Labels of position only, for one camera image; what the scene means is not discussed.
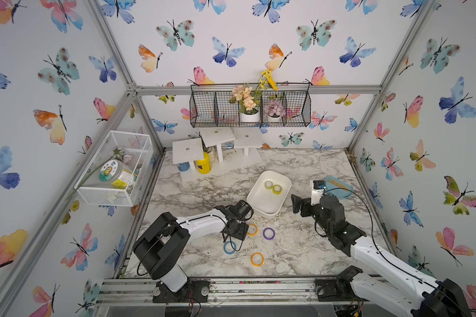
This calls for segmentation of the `white storage box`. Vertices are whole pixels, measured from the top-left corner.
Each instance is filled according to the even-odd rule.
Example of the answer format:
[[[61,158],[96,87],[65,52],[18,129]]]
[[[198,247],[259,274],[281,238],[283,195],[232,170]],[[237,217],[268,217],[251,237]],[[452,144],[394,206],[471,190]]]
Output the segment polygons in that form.
[[[267,190],[264,187],[266,181],[272,181],[274,185],[281,185],[282,193],[275,195],[272,189]],[[280,213],[291,187],[292,182],[288,177],[272,170],[267,170],[260,175],[246,201],[255,213],[267,219],[272,219]]]

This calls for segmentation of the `orange tape roll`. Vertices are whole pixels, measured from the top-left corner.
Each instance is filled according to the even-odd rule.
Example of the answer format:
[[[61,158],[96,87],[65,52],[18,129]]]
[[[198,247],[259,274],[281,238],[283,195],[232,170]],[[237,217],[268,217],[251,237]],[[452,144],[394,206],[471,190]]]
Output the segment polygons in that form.
[[[247,235],[248,235],[248,236],[255,236],[255,235],[257,235],[257,233],[258,233],[258,228],[257,228],[257,226],[254,225],[254,224],[250,224],[250,225],[249,225],[249,228],[248,228],[248,230],[247,230]]]
[[[255,267],[261,267],[264,264],[264,256],[260,252],[251,255],[251,264]]]

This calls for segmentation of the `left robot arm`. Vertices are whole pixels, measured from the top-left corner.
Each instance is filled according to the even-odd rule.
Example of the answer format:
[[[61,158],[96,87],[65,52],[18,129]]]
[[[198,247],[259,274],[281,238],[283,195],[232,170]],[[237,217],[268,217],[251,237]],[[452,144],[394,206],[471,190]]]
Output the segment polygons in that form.
[[[253,215],[252,207],[243,200],[188,217],[175,217],[165,212],[136,240],[132,251],[146,275],[177,294],[190,285],[186,273],[177,264],[186,245],[195,239],[219,233],[223,243],[238,252],[241,248],[235,241],[246,239],[247,222]]]

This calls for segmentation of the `purple tape roll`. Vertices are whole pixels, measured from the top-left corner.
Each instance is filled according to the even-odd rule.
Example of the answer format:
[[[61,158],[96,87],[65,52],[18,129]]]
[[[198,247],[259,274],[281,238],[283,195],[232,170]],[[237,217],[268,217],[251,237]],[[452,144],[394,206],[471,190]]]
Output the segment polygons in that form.
[[[263,238],[265,240],[273,240],[276,237],[276,232],[273,228],[267,227],[263,230]]]

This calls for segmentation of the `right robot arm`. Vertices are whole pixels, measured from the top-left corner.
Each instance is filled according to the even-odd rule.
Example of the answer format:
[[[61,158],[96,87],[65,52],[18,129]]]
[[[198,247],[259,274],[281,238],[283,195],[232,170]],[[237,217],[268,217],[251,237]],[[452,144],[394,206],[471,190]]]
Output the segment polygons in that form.
[[[338,198],[321,196],[313,204],[309,198],[291,196],[293,213],[310,217],[315,227],[339,251],[371,268],[385,279],[376,281],[361,269],[350,266],[341,272],[337,286],[366,299],[396,316],[471,316],[464,292],[450,279],[439,281],[411,267],[377,245],[372,235],[345,219]]]

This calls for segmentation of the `pale green tape roll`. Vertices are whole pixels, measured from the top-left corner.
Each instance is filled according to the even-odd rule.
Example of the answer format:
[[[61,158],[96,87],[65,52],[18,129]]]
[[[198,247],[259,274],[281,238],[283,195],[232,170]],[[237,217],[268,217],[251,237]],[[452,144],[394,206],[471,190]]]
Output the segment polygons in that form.
[[[273,182],[272,181],[266,181],[264,183],[264,187],[267,189],[267,190],[271,190],[273,188]]]

